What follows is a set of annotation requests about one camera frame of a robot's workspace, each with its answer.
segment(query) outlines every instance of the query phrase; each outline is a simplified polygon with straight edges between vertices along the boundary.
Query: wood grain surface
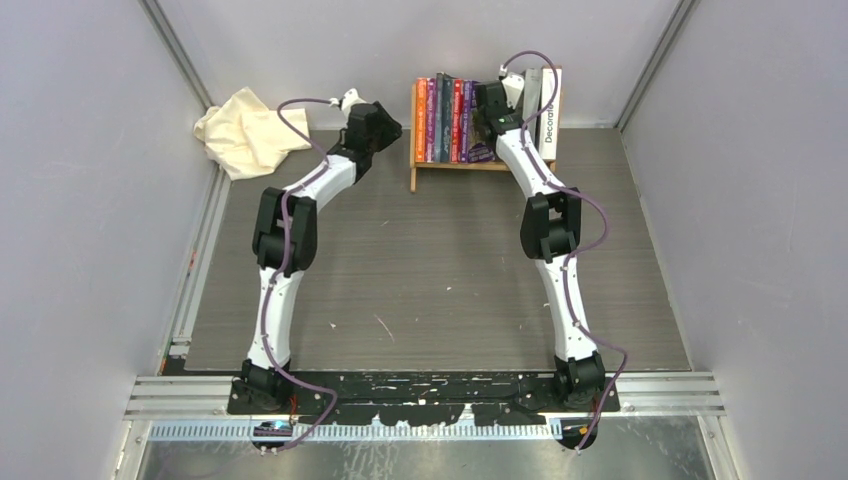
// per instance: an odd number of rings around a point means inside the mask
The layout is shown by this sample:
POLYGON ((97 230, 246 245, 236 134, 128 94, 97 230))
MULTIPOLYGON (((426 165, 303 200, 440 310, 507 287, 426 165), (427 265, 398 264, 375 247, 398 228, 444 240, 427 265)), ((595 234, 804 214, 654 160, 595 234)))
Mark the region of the wood grain surface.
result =
MULTIPOLYGON (((337 132, 314 132, 331 145, 337 132)), ((619 133, 560 132, 557 175, 595 197, 609 240, 580 257, 591 330, 630 352, 628 370, 688 369, 619 133)), ((524 198, 505 172, 422 170, 409 192, 409 138, 318 220, 318 255, 297 296, 292 368, 506 370, 553 367, 544 287, 519 245, 524 198), (381 319, 392 337, 378 321, 381 319)), ((259 298, 251 239, 261 192, 319 161, 297 152, 266 177, 237 181, 201 299, 186 367, 236 369, 259 298)), ((584 242, 601 222, 584 204, 584 242)), ((620 356, 601 349, 608 370, 620 356)))

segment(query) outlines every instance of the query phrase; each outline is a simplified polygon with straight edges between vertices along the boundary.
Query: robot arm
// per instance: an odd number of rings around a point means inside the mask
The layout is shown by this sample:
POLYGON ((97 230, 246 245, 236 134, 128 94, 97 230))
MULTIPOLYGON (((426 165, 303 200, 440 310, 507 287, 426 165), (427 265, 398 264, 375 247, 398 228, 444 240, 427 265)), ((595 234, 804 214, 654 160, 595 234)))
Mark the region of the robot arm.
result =
POLYGON ((253 252, 259 263, 261 282, 256 330, 241 375, 234 391, 244 394, 247 403, 280 407, 288 403, 292 384, 280 376, 265 352, 262 339, 262 304, 271 288, 275 272, 282 266, 286 242, 291 257, 277 276, 273 293, 265 306, 265 326, 271 355, 285 370, 289 369, 291 350, 289 331, 297 289, 318 248, 318 213, 348 187, 358 182, 371 168, 374 153, 382 151, 401 136, 401 126, 379 102, 367 103, 355 89, 342 98, 339 108, 347 118, 340 139, 328 151, 326 162, 302 179, 280 190, 267 188, 259 204, 253 235, 253 252), (281 225, 282 202, 290 217, 290 238, 281 225))
POLYGON ((595 342, 577 327, 588 330, 577 281, 577 259, 568 255, 580 243, 581 201, 560 190, 565 185, 542 161, 531 139, 525 142, 526 147, 522 145, 522 119, 514 108, 523 81, 516 77, 502 70, 501 81, 475 87, 480 111, 475 128, 509 167, 527 199, 521 246, 535 262, 550 303, 560 400, 565 404, 585 403, 603 390, 605 377, 595 342), (568 309, 566 288, 574 320, 568 309))

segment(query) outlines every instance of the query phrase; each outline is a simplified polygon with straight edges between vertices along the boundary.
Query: white wall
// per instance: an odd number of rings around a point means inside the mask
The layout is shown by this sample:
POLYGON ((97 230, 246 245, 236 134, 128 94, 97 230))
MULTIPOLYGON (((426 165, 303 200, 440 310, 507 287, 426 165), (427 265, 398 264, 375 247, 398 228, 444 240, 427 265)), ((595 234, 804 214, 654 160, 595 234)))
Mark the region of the white wall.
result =
POLYGON ((845 478, 848 4, 701 2, 625 143, 755 479, 845 478))
POLYGON ((0 477, 106 478, 213 169, 134 1, 0 16, 0 477))
MULTIPOLYGON (((493 79, 510 55, 529 48, 565 68, 564 126, 611 126, 677 0, 161 3, 218 103, 244 86, 268 106, 340 97, 356 86, 408 125, 415 78, 444 70, 493 79)), ((310 117, 319 128, 343 122, 330 110, 310 117)))

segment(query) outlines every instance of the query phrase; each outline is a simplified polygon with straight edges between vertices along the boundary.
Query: yellow fabric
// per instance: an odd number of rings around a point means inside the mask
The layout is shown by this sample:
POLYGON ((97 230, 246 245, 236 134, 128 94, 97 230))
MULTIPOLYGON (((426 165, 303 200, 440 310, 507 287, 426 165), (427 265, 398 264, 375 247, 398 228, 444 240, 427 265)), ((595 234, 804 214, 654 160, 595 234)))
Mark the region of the yellow fabric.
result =
MULTIPOLYGON (((306 111, 284 110, 295 128, 309 135, 306 111)), ((194 136, 206 145, 206 155, 221 165, 231 180, 273 173, 289 152, 309 143, 286 127, 250 88, 242 88, 221 107, 210 107, 194 124, 194 136)))

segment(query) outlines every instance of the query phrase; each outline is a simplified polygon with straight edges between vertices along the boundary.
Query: bookshelf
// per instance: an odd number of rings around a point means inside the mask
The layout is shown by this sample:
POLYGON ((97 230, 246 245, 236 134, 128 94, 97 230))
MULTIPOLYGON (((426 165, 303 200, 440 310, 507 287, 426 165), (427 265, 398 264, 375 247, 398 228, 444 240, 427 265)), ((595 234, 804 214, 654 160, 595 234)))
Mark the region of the bookshelf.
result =
MULTIPOLYGON (((410 97, 412 98, 412 110, 410 113, 410 142, 409 142, 409 191, 415 193, 418 187, 418 169, 437 168, 442 170, 479 170, 483 172, 508 172, 509 167, 500 160, 480 163, 428 163, 415 161, 415 85, 412 85, 410 97)), ((556 160, 546 160, 551 171, 556 170, 556 160)))

